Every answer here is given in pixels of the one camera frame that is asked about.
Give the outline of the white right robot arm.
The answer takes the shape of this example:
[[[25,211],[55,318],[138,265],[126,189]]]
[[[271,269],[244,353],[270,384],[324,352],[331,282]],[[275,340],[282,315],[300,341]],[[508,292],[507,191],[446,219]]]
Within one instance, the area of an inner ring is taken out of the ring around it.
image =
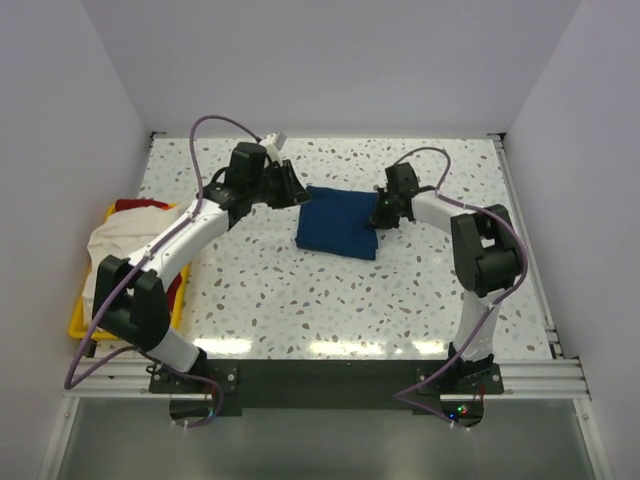
[[[433,186],[420,186],[405,162],[385,169],[386,185],[376,190],[370,223],[394,229],[405,218],[425,223],[450,236],[456,278],[464,289],[461,320],[451,343],[460,359],[445,369],[448,386],[469,392],[481,380],[475,362],[493,355],[493,337],[502,301],[528,273],[526,249],[508,209],[478,207],[450,199]]]

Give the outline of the blue Mickey Mouse t-shirt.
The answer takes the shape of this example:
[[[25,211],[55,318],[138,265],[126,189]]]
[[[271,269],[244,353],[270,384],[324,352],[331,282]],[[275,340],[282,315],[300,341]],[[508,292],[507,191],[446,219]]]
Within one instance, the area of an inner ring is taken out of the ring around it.
[[[296,246],[345,258],[373,261],[378,237],[370,224],[376,195],[309,186],[311,200],[300,208]]]

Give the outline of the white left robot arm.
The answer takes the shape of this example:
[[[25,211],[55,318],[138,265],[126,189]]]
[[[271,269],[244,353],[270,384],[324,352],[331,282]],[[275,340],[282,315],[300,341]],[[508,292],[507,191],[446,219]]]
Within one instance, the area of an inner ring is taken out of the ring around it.
[[[166,293],[183,267],[254,205],[277,210],[310,201],[291,161],[281,155],[284,142],[271,135],[238,143],[228,165],[210,182],[198,183],[196,199],[158,237],[125,258],[107,256],[97,268],[96,326],[171,369],[185,392],[205,385],[207,355],[172,327]]]

